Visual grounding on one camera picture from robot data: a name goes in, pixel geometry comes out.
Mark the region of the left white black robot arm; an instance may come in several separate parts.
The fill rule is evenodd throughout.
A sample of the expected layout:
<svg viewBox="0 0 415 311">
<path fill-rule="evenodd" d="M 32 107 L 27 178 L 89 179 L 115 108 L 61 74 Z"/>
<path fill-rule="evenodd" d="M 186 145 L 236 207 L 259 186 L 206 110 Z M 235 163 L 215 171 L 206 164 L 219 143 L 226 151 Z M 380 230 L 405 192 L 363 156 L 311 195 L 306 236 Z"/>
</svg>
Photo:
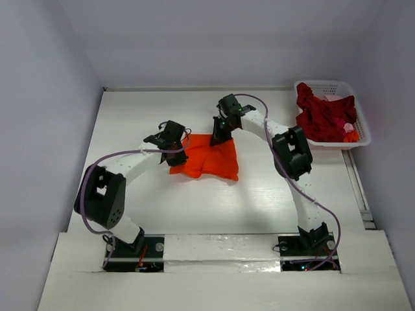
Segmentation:
<svg viewBox="0 0 415 311">
<path fill-rule="evenodd" d="M 126 188 L 162 163 L 170 167 L 185 164 L 190 133 L 177 122 L 165 121 L 137 148 L 104 155 L 91 164 L 74 204 L 87 230 L 103 236 L 113 250 L 121 247 L 130 256 L 140 254 L 145 244 L 144 230 L 125 213 Z"/>
</svg>

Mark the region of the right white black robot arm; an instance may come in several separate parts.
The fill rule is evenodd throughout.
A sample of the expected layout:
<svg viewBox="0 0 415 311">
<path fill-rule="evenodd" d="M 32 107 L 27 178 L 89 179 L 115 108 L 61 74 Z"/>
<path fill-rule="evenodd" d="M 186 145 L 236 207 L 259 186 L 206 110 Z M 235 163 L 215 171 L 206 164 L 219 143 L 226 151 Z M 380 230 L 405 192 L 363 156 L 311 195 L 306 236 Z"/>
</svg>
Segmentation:
<svg viewBox="0 0 415 311">
<path fill-rule="evenodd" d="M 298 217 L 298 232 L 294 247 L 296 256 L 311 256 L 329 238 L 327 224 L 320 217 L 311 185 L 313 156 L 301 127 L 287 127 L 268 117 L 268 107 L 260 113 L 252 105 L 242 106 L 230 94 L 219 100 L 219 115 L 214 117 L 210 145 L 217 146 L 231 139 L 231 133 L 240 129 L 264 140 L 272 152 L 274 166 L 285 179 L 292 194 Z"/>
</svg>

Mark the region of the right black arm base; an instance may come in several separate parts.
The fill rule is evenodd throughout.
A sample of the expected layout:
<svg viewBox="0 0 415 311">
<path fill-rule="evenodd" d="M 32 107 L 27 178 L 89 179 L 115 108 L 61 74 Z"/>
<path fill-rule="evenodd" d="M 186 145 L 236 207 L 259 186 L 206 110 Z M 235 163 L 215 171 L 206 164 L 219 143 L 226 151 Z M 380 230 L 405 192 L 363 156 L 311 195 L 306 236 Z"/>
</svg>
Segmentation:
<svg viewBox="0 0 415 311">
<path fill-rule="evenodd" d="M 314 249 L 305 249 L 300 244 L 299 235 L 278 236 L 278 242 L 272 250 L 279 255 L 281 271 L 340 271 L 338 254 L 331 252 L 335 246 L 333 235 Z"/>
</svg>

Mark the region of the orange t shirt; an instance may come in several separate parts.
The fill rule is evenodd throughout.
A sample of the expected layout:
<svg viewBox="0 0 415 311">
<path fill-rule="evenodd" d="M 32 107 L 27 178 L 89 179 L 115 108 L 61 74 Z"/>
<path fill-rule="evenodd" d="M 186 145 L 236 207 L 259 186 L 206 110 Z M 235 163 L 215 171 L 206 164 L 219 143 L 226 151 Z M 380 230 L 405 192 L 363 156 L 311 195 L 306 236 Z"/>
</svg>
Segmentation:
<svg viewBox="0 0 415 311">
<path fill-rule="evenodd" d="M 184 165 L 171 167 L 169 174 L 185 174 L 198 179 L 204 174 L 238 181 L 239 165 L 233 139 L 215 146 L 210 145 L 212 135 L 191 134 L 190 143 L 185 149 L 188 156 Z"/>
</svg>

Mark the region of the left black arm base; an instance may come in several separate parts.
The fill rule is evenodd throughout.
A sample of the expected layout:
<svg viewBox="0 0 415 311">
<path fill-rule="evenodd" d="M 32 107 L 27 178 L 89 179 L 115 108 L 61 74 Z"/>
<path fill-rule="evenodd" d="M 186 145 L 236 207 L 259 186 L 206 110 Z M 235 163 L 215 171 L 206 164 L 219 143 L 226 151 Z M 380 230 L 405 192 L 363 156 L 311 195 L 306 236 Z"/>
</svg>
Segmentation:
<svg viewBox="0 0 415 311">
<path fill-rule="evenodd" d="M 104 271 L 107 272 L 138 272 L 159 273 L 164 271 L 164 235 L 145 235 L 144 245 L 135 252 L 116 239 L 112 255 L 112 241 L 106 245 L 104 255 Z"/>
</svg>

